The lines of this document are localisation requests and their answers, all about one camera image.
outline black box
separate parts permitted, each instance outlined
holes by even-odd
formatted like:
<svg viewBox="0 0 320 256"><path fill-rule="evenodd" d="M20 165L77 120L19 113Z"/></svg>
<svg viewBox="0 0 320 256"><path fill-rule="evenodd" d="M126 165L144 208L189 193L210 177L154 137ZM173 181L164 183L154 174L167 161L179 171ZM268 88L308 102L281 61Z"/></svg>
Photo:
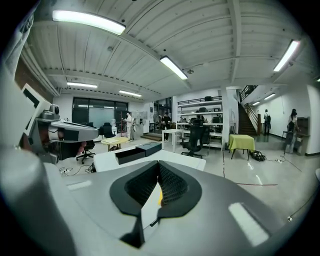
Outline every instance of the black box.
<svg viewBox="0 0 320 256"><path fill-rule="evenodd" d="M131 150L115 153L115 158L118 161L119 165L144 158L146 152L141 148L134 148Z"/></svg>
<svg viewBox="0 0 320 256"><path fill-rule="evenodd" d="M158 142L149 142L146 144L136 146L135 148L145 151L145 156L148 157L148 156L160 151L162 148L162 145L161 145L161 143L158 143Z"/></svg>

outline fluorescent ceiling light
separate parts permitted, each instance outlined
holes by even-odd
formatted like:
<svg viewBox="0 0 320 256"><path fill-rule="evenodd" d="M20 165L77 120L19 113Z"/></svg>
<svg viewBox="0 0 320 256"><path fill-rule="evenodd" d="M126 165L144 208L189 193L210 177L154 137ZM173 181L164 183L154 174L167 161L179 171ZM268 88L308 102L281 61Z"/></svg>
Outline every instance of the fluorescent ceiling light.
<svg viewBox="0 0 320 256"><path fill-rule="evenodd" d="M87 84L87 83L81 83L81 82L67 82L68 86L81 86L81 87L90 87L90 88L97 88L98 86L95 84Z"/></svg>
<svg viewBox="0 0 320 256"><path fill-rule="evenodd" d="M111 19L69 10L54 10L52 12L52 20L54 22L80 23L106 30L116 35L121 35L122 32L126 29L126 26Z"/></svg>
<svg viewBox="0 0 320 256"><path fill-rule="evenodd" d="M267 99L270 99L271 97L273 97L273 96L275 96L275 94L273 93L273 94L271 94L271 95L269 95L268 97L266 97L266 98L264 98L265 100L267 100Z"/></svg>
<svg viewBox="0 0 320 256"><path fill-rule="evenodd" d="M137 96L137 97L141 97L142 96L140 94L136 94L136 93L125 91L125 90L120 90L119 93L121 93L121 94L129 94L129 95Z"/></svg>
<svg viewBox="0 0 320 256"><path fill-rule="evenodd" d="M295 50L299 46L299 41L292 41L286 50L285 54L283 55L282 59L279 61L279 63L275 66L274 70L275 72L278 72L282 69L282 67L288 62L292 54L294 54Z"/></svg>
<svg viewBox="0 0 320 256"><path fill-rule="evenodd" d="M164 56L160 61L178 75L182 80L188 79L183 71L168 56Z"/></svg>

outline shelving unit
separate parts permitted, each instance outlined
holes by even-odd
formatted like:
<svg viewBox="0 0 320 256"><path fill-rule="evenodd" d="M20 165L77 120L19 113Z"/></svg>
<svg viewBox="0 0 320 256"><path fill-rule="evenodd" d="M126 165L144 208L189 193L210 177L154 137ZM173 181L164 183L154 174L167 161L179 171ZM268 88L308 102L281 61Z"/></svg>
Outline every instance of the shelving unit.
<svg viewBox="0 0 320 256"><path fill-rule="evenodd" d="M214 115L223 115L224 111L222 108L222 97L212 97L213 99L216 100L212 100L212 101L205 101L204 98L200 98L200 99L191 99L191 100L185 100L185 101L180 101L178 102L177 107L177 115L176 115L176 120L179 121L176 123L177 129L179 129L178 127L180 126L180 129L183 129L184 126L190 126L191 124L188 122L182 122L182 117L196 117L196 116L204 116L204 118L206 118L205 116L209 116L210 121L212 119L212 117ZM213 109L217 106L220 106L219 108L222 111L217 111L214 112ZM206 107L209 110L212 110L211 112L195 112L196 110L199 110L199 108L201 107ZM204 126L220 126L223 128L223 123L204 123ZM183 132L184 134L190 134L190 130L185 130ZM222 137L223 134L221 132L210 132L210 137L221 137L221 141L222 141ZM222 149L222 143L221 142L210 142L210 147L211 148L221 148Z"/></svg>

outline white wooden ceiling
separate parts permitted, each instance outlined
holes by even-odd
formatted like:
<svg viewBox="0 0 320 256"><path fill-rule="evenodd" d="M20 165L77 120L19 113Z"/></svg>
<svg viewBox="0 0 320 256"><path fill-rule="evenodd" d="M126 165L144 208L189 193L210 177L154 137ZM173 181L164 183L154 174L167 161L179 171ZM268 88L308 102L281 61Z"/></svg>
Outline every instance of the white wooden ceiling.
<svg viewBox="0 0 320 256"><path fill-rule="evenodd" d="M126 25L120 36L52 21L53 10L98 14ZM293 64L315 73L312 44L273 0L47 0L38 7L27 44L53 86L97 84L85 95L142 94L138 101L221 85L272 84L273 68L291 40L302 40ZM187 73L182 81L160 62L168 55Z"/></svg>

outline glass wall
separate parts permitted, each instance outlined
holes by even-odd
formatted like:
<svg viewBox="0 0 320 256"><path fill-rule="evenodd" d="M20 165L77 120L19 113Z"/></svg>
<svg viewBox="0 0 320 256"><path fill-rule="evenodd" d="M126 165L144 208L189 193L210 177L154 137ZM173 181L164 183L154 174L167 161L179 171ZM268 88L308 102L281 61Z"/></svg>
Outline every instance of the glass wall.
<svg viewBox="0 0 320 256"><path fill-rule="evenodd" d="M73 98L72 122L77 124L92 123L93 127L99 128L105 123L110 123L112 119L121 122L121 117L125 117L128 111L128 103L91 99Z"/></svg>

